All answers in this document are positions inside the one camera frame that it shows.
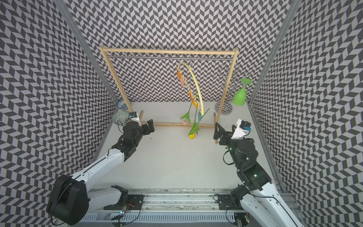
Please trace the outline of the yellow tulip flower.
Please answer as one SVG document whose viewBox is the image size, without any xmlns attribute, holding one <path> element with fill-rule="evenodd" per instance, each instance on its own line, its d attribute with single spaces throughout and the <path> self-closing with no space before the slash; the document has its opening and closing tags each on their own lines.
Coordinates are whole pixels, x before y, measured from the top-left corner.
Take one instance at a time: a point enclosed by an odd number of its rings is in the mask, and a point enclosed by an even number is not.
<svg viewBox="0 0 363 227">
<path fill-rule="evenodd" d="M 196 135 L 198 135 L 200 128 L 199 128 L 199 123 L 201 122 L 201 120 L 204 118 L 204 114 L 201 113 L 200 110 L 196 110 L 195 112 L 195 118 L 194 118 L 194 122 L 193 122 L 193 126 L 192 129 L 189 132 L 189 138 L 192 140 L 195 138 Z"/>
</svg>

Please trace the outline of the pink tulip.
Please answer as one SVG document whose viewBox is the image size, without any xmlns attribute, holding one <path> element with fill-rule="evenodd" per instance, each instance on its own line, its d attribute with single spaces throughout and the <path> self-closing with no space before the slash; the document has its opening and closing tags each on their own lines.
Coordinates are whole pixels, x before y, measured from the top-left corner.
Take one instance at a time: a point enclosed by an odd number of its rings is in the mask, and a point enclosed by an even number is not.
<svg viewBox="0 0 363 227">
<path fill-rule="evenodd" d="M 192 104 L 193 104 L 193 103 L 191 103 L 191 104 L 190 104 L 190 107 L 189 107 L 189 110 L 187 111 L 187 113 L 186 113 L 186 114 L 184 114 L 184 115 L 180 118 L 181 120 L 183 120 L 183 121 L 182 121 L 182 124 L 183 124 L 183 125 L 188 125 L 188 124 L 190 124 L 190 123 L 191 123 L 191 120 L 190 120 L 190 110 L 191 110 Z"/>
<path fill-rule="evenodd" d="M 196 109 L 196 112 L 195 112 L 195 118 L 194 118 L 194 123 L 193 123 L 193 126 L 192 126 L 192 129 L 190 130 L 189 132 L 189 137 L 195 137 L 197 134 L 198 134 L 198 131 L 199 131 L 199 123 L 197 122 L 198 120 L 198 109 Z"/>
</svg>

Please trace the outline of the yellow clip hanger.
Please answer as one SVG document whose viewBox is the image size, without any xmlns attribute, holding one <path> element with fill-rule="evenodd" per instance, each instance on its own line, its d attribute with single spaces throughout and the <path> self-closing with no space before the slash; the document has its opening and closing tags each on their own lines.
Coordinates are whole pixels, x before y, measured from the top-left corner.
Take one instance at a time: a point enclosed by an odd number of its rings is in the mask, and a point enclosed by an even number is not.
<svg viewBox="0 0 363 227">
<path fill-rule="evenodd" d="M 187 78 L 187 74 L 186 73 L 183 73 L 183 70 L 182 69 L 186 69 L 186 71 L 191 75 L 192 82 L 194 84 L 190 83 L 190 81 Z M 181 62 L 177 66 L 177 72 L 180 72 L 181 73 L 181 77 L 184 80 L 184 88 L 186 88 L 187 91 L 191 90 L 193 92 L 193 94 L 195 95 L 195 101 L 198 101 L 199 102 L 199 109 L 198 110 L 200 110 L 202 114 L 205 114 L 206 110 L 205 110 L 205 107 L 204 107 L 202 92 L 201 92 L 201 89 L 200 89 L 200 86 L 199 86 L 197 77 L 195 76 L 195 74 L 194 74 L 191 66 L 189 66 L 185 62 Z"/>
</svg>

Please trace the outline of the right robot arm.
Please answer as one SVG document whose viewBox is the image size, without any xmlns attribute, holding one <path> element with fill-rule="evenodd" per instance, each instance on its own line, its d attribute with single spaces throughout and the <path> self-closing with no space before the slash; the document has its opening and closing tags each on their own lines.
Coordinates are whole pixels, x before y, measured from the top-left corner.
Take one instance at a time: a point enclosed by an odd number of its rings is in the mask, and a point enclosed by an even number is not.
<svg viewBox="0 0 363 227">
<path fill-rule="evenodd" d="M 257 162 L 259 155 L 254 140 L 248 138 L 251 124 L 238 120 L 232 131 L 215 123 L 214 140 L 225 146 L 236 167 L 241 185 L 231 191 L 235 208 L 244 209 L 263 227 L 301 227 L 300 219 L 288 207 L 272 178 Z"/>
</svg>

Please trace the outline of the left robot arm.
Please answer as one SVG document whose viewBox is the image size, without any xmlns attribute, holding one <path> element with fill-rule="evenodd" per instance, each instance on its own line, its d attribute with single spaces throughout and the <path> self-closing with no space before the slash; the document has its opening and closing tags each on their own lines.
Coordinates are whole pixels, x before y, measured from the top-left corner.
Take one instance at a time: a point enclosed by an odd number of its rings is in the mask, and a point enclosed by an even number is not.
<svg viewBox="0 0 363 227">
<path fill-rule="evenodd" d="M 92 187 L 112 169 L 128 160 L 142 137 L 154 131 L 153 120 L 144 125 L 136 121 L 126 123 L 118 142 L 98 161 L 72 175 L 62 175 L 55 181 L 46 212 L 51 218 L 75 225 L 87 213 L 99 208 L 124 208 L 128 202 L 127 189 L 113 185 L 109 189 L 93 191 Z"/>
</svg>

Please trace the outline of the orange clothes peg lower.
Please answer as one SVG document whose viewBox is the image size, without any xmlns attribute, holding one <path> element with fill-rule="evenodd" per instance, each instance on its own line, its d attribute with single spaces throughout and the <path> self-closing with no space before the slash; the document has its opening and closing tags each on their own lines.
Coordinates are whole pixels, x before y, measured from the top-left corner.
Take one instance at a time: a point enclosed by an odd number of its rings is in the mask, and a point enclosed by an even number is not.
<svg viewBox="0 0 363 227">
<path fill-rule="evenodd" d="M 195 106 L 196 109 L 199 109 L 199 102 L 193 101 L 192 104 Z"/>
</svg>

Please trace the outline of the orange clothes peg middle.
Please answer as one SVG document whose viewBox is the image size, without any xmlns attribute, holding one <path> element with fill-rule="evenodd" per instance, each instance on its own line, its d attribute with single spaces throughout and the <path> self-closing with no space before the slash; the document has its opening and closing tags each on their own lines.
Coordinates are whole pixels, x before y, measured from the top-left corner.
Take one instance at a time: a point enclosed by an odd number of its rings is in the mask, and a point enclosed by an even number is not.
<svg viewBox="0 0 363 227">
<path fill-rule="evenodd" d="M 189 90 L 188 92 L 189 92 L 191 100 L 194 101 L 195 100 L 195 95 L 193 94 L 193 92 L 191 90 Z"/>
</svg>

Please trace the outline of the pink clothes peg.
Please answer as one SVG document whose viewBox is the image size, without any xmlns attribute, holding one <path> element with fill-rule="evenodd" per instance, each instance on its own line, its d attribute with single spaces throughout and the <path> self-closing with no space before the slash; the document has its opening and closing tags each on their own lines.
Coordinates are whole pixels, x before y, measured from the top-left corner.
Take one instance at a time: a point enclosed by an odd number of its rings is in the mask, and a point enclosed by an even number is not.
<svg viewBox="0 0 363 227">
<path fill-rule="evenodd" d="M 181 82 L 181 87 L 184 88 L 184 80 L 182 77 L 179 78 L 180 82 Z"/>
</svg>

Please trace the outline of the blue patterned bowl back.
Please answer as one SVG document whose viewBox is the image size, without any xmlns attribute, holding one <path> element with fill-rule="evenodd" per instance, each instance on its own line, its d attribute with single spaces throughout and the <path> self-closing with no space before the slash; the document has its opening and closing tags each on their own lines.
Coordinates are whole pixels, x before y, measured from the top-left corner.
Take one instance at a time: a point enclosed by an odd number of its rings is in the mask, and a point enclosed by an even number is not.
<svg viewBox="0 0 363 227">
<path fill-rule="evenodd" d="M 118 109 L 122 110 L 122 111 L 127 111 L 128 110 L 128 106 L 127 106 L 124 99 L 118 100 L 117 103 L 116 103 L 116 107 Z"/>
</svg>

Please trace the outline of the green plastic wine glass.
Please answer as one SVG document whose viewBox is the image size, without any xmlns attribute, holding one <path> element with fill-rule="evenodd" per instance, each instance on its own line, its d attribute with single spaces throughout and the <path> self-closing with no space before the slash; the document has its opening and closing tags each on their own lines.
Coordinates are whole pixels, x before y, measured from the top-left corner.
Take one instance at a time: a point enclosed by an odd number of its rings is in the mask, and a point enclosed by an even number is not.
<svg viewBox="0 0 363 227">
<path fill-rule="evenodd" d="M 242 83 L 243 87 L 236 92 L 232 100 L 232 103 L 237 106 L 243 106 L 245 104 L 247 99 L 246 86 L 253 83 L 252 80 L 248 78 L 241 78 L 240 82 Z"/>
</svg>

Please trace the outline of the chrome glass holder stand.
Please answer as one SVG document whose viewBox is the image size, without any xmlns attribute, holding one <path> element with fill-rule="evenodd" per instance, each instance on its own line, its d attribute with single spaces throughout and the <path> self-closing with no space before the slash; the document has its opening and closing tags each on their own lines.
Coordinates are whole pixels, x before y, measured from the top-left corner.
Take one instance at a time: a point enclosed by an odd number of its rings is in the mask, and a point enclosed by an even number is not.
<svg viewBox="0 0 363 227">
<path fill-rule="evenodd" d="M 216 112 L 219 112 L 220 106 L 222 106 L 222 109 L 220 111 L 221 115 L 230 115 L 232 113 L 232 111 L 233 111 L 233 105 L 232 105 L 233 104 L 232 103 L 233 97 L 236 94 L 236 92 L 243 87 L 242 83 L 240 82 L 240 79 L 241 78 L 250 79 L 248 76 L 250 76 L 250 73 L 243 73 L 241 76 L 236 76 L 234 73 L 232 74 L 229 86 L 227 88 L 225 101 L 224 101 L 223 105 L 221 103 L 221 100 L 218 101 L 215 104 L 215 111 Z"/>
</svg>

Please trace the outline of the metal rack rod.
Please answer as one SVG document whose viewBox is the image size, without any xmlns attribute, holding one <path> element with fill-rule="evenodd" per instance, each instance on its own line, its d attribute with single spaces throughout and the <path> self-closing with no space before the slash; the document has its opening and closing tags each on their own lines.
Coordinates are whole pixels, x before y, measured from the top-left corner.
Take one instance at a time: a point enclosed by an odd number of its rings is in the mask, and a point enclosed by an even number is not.
<svg viewBox="0 0 363 227">
<path fill-rule="evenodd" d="M 160 59 L 160 60 L 206 60 L 206 61 L 232 61 L 233 58 L 201 58 L 201 57 L 150 57 L 150 56 L 108 56 L 120 59 Z"/>
</svg>

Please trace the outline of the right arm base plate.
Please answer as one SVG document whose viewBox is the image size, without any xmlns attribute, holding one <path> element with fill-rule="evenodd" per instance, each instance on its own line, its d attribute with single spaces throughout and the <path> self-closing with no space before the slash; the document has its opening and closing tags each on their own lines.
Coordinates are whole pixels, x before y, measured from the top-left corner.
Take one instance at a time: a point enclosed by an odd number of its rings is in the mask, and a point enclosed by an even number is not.
<svg viewBox="0 0 363 227">
<path fill-rule="evenodd" d="M 241 206 L 240 200 L 230 194 L 217 194 L 214 196 L 214 200 L 217 202 L 221 211 L 244 210 L 244 208 Z"/>
</svg>

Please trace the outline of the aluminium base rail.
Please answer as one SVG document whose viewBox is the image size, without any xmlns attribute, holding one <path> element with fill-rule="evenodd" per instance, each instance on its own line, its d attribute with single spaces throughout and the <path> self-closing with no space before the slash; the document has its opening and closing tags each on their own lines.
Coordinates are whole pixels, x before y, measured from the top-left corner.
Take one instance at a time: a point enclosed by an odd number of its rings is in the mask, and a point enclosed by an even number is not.
<svg viewBox="0 0 363 227">
<path fill-rule="evenodd" d="M 215 190 L 177 190 L 132 192 L 144 195 L 141 210 L 121 211 L 99 208 L 87 213 L 80 222 L 109 221 L 114 227 L 131 223 L 199 223 L 229 222 L 234 226 L 248 227 L 252 215 L 245 210 L 221 211 L 214 196 L 229 194 Z"/>
</svg>

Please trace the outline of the wooden clothes rack frame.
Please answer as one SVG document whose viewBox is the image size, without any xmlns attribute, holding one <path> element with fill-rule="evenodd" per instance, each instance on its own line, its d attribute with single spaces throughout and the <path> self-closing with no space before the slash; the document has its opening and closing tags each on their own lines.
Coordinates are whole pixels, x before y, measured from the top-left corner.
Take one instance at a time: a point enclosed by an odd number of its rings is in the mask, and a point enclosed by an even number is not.
<svg viewBox="0 0 363 227">
<path fill-rule="evenodd" d="M 158 60 L 158 59 L 120 59 L 108 58 L 108 56 L 150 56 L 150 57 L 201 57 L 201 58 L 233 58 L 230 62 L 227 79 L 224 85 L 223 93 L 220 98 L 223 105 L 227 88 L 232 77 L 239 50 L 233 51 L 202 51 L 202 50 L 159 50 L 159 49 L 128 49 L 128 48 L 107 48 L 100 46 L 101 55 L 106 63 L 108 71 L 111 75 L 111 81 L 116 85 L 117 94 L 125 100 L 128 110 L 133 111 L 130 99 L 136 98 L 141 102 L 152 101 L 176 101 L 181 98 L 182 101 L 191 102 L 188 91 L 182 88 L 177 78 L 177 66 L 181 62 L 187 63 L 191 66 L 193 60 Z M 183 73 L 187 74 L 190 83 L 192 82 L 191 75 L 182 69 Z M 211 111 L 207 108 L 206 103 L 208 100 L 209 92 L 203 82 L 201 81 L 201 70 L 192 69 L 197 77 L 204 107 L 205 116 Z M 217 123 L 220 120 L 220 106 L 219 112 L 213 112 L 213 121 Z M 192 128 L 194 122 L 196 108 L 191 107 L 190 120 L 191 123 L 187 126 Z M 178 120 L 175 123 L 156 123 L 156 126 L 182 126 L 183 120 Z M 199 123 L 199 128 L 211 128 L 212 124 Z"/>
</svg>

